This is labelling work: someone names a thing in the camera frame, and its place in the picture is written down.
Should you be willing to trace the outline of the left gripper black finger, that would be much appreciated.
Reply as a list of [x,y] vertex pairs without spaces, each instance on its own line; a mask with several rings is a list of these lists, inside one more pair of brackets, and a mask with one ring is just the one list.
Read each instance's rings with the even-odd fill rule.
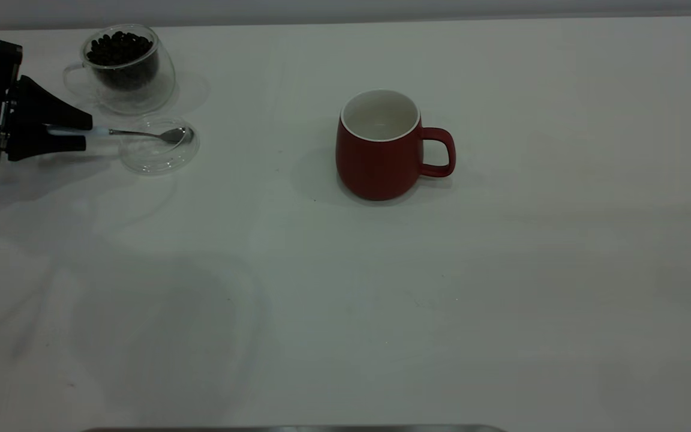
[[16,125],[51,125],[88,131],[94,126],[92,115],[52,95],[28,76],[16,84],[12,121]]
[[7,143],[7,159],[21,161],[41,155],[86,150],[87,140],[82,135],[11,135]]

